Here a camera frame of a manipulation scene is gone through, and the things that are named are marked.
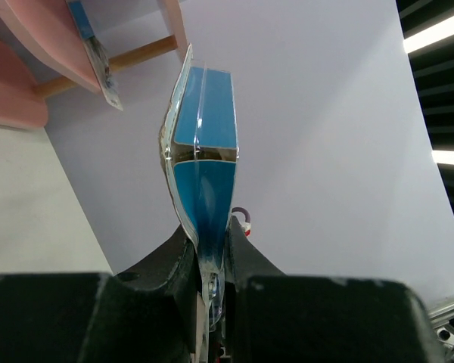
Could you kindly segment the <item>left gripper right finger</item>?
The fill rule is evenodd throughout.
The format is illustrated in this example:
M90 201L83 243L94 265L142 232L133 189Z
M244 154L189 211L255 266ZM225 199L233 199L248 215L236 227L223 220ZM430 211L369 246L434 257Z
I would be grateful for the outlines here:
M225 347L232 362L262 362L274 336L269 284L285 274L231 218L225 242Z

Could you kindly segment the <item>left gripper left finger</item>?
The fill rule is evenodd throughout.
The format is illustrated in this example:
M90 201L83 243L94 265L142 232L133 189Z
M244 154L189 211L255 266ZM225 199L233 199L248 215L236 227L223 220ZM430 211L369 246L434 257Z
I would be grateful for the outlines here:
M189 352L196 350L200 272L194 245L182 227L115 278L139 298L132 313L135 326L145 337L178 334Z

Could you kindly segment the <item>blue razor blister pack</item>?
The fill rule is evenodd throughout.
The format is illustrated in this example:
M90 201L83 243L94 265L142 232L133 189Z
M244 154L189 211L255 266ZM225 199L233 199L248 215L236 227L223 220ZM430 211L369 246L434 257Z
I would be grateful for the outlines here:
M195 60L191 45L171 94L159 145L176 215L196 249L208 326L214 327L222 317L238 128L231 73Z

